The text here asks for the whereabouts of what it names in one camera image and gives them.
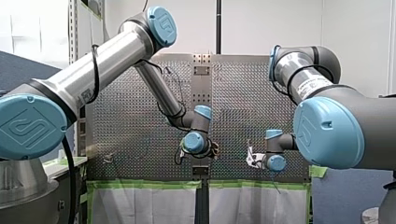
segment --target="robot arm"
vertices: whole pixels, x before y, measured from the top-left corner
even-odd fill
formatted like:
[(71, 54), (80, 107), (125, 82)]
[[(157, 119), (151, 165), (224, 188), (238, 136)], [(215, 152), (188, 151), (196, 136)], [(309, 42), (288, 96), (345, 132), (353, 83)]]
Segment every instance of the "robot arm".
[(169, 121), (191, 130), (184, 147), (196, 154), (207, 152), (211, 109), (197, 106), (194, 112), (186, 112), (158, 70), (146, 63), (176, 38), (177, 28), (169, 12), (151, 7), (125, 21), (119, 34), (92, 52), (94, 55), (89, 53), (53, 77), (33, 79), (0, 98), (0, 158), (29, 160), (52, 151), (77, 120), (79, 109), (131, 66), (145, 80)]
[(396, 168), (396, 99), (368, 98), (337, 84), (340, 64), (325, 48), (276, 47), (270, 64), (270, 80), (298, 104), (295, 144), (308, 161), (334, 169)]

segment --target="pegboard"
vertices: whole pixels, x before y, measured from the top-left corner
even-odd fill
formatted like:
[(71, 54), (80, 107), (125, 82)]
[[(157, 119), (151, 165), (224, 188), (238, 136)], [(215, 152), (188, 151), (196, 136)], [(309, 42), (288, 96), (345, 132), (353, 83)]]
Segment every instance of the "pegboard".
[(248, 139), (254, 153), (266, 149), (267, 129), (292, 132), (294, 105), (276, 92), (268, 80), (265, 56), (213, 55), (212, 106), (213, 141), (221, 156), (212, 161), (212, 179), (263, 179), (282, 182), (308, 182), (308, 163), (298, 151), (286, 151), (287, 168), (273, 174), (247, 166)]
[[(174, 74), (164, 77), (178, 100), (188, 109), (193, 102), (193, 55), (165, 54), (153, 61)], [(247, 140), (254, 152), (265, 149), (265, 130), (291, 132), (293, 104), (273, 90), (268, 81), (268, 57), (211, 55), (211, 138), (221, 154), (210, 165), (212, 179), (270, 180), (272, 174), (247, 165)], [(182, 95), (178, 79), (180, 77)], [(87, 111), (89, 179), (191, 180), (190, 159), (181, 166), (174, 155), (183, 133), (167, 126), (149, 88), (130, 68), (107, 88)], [(288, 166), (276, 177), (281, 182), (309, 181), (308, 164), (298, 152), (286, 153)]]

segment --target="silver arm segment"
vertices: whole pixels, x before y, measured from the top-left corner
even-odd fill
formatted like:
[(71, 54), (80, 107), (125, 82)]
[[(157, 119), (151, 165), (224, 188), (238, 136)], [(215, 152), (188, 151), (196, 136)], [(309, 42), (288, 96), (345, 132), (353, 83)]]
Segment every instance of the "silver arm segment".
[(170, 13), (152, 7), (124, 22), (120, 33), (98, 47), (95, 55), (89, 53), (54, 76), (33, 79), (2, 97), (0, 126), (7, 129), (0, 132), (0, 158), (33, 159), (56, 148), (77, 120), (79, 109), (92, 100), (95, 85), (101, 91), (126, 69), (171, 46), (176, 38)]
[(169, 123), (178, 129), (188, 131), (183, 139), (182, 149), (199, 157), (214, 156), (212, 144), (207, 138), (212, 119), (211, 108), (198, 105), (194, 111), (186, 111), (185, 106), (166, 85), (159, 68), (145, 61), (137, 63), (134, 67), (157, 99)]
[(168, 85), (166, 85), (163, 75), (160, 74), (158, 68), (144, 61), (138, 63), (134, 68), (136, 68), (139, 75), (143, 78), (146, 85), (157, 99), (164, 114), (176, 116), (181, 112), (182, 107), (180, 103), (171, 89), (169, 89)]

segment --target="green tape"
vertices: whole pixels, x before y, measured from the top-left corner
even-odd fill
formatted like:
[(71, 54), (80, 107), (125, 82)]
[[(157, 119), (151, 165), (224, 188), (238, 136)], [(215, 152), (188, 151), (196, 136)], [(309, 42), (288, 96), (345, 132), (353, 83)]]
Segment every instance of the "green tape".
[(110, 180), (88, 181), (92, 189), (199, 189), (200, 181), (149, 181), (149, 180)]
[(212, 189), (227, 189), (227, 188), (263, 188), (263, 189), (308, 189), (309, 183), (303, 184), (287, 184), (271, 181), (252, 181), (252, 180), (210, 180), (209, 187)]
[(102, 19), (102, 17), (101, 17), (100, 15), (94, 13), (90, 7), (88, 7), (87, 5), (85, 5), (85, 4), (82, 3), (82, 2), (81, 2), (81, 5), (84, 6), (85, 8), (87, 8), (87, 10), (89, 10), (89, 11), (93, 14), (93, 16), (95, 16), (98, 20), (101, 20), (101, 19)]
[(311, 165), (309, 166), (309, 174), (311, 177), (323, 178), (326, 175), (327, 169), (327, 167)]
[(79, 203), (85, 203), (87, 201), (88, 201), (88, 194), (87, 193), (82, 194), (82, 195), (79, 196)]
[(88, 187), (88, 223), (92, 224), (92, 208), (93, 208), (93, 193), (95, 191), (94, 188), (90, 188), (87, 183)]

